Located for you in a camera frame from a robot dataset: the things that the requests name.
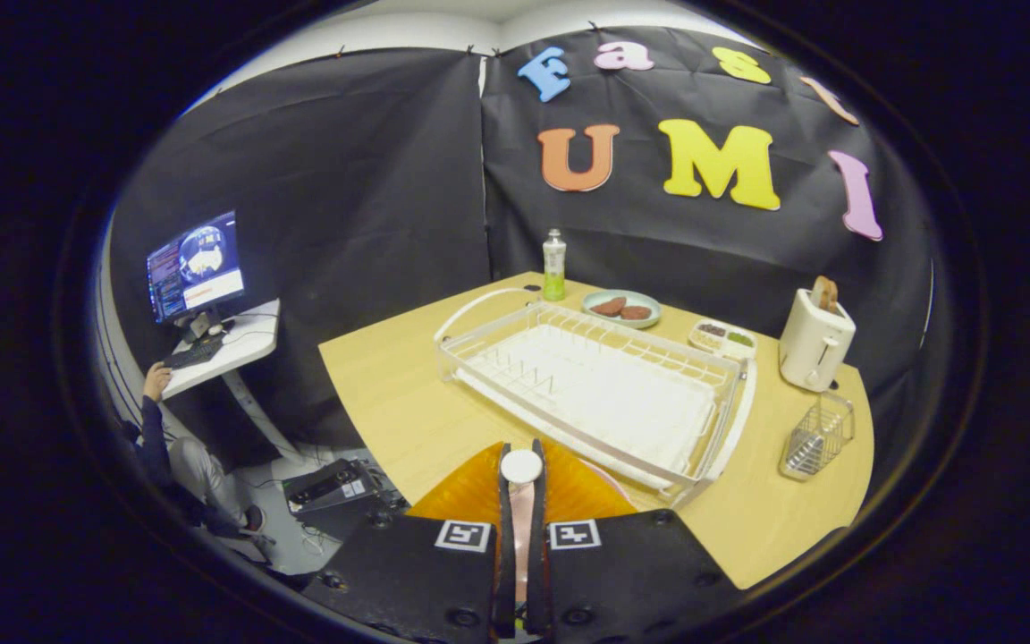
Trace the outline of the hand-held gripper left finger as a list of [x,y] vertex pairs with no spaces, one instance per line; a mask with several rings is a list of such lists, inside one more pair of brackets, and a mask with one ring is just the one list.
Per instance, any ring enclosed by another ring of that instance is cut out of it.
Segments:
[[514,631],[510,445],[464,461],[411,509],[374,510],[312,575],[307,599],[401,640],[497,640]]

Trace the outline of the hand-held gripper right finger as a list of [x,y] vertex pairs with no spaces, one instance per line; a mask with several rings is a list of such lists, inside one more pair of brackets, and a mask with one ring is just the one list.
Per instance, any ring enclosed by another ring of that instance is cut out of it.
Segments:
[[548,643],[712,639],[741,595],[686,523],[641,511],[572,450],[533,445],[528,630]]

